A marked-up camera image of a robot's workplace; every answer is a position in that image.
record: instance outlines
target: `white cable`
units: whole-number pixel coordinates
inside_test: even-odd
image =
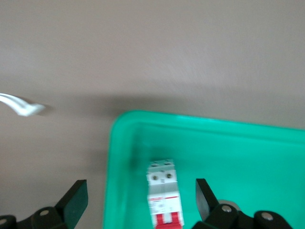
[[[45,106],[41,104],[29,104],[26,101],[10,94],[0,93],[0,101],[8,105],[18,115],[31,116],[42,111]]]

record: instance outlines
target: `breaker label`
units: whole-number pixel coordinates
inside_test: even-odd
[[[178,196],[174,197],[166,197],[165,198],[166,212],[180,212],[181,211],[181,203],[180,198]]]
[[[151,198],[148,203],[153,215],[165,213],[165,202],[163,198]]]

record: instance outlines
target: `gray surface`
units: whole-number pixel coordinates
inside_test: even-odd
[[[304,1],[2,0],[0,214],[87,178],[77,228],[101,228],[109,129],[146,109],[305,128]]]

